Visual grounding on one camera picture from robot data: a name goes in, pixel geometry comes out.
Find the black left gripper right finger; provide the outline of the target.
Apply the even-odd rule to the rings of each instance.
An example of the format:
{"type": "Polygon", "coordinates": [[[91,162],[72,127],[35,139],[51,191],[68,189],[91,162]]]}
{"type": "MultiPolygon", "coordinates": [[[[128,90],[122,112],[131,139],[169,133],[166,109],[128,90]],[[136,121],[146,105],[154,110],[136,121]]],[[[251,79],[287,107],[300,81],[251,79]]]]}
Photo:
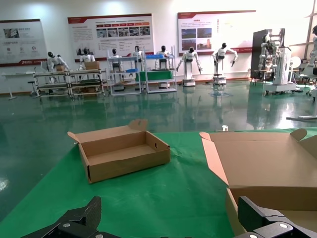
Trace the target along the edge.
{"type": "Polygon", "coordinates": [[[317,233],[303,228],[277,210],[256,205],[246,196],[238,198],[238,220],[245,233],[239,238],[315,238],[317,233]]]}

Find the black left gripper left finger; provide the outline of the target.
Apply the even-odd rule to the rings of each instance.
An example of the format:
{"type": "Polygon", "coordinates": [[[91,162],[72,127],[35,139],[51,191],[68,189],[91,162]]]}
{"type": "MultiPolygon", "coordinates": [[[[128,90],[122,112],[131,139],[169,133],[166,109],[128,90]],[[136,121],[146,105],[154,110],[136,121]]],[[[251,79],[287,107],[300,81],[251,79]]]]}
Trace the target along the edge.
{"type": "Polygon", "coordinates": [[[55,223],[25,235],[26,238],[114,238],[113,234],[101,232],[102,202],[94,196],[81,208],[66,211],[55,223]]]}

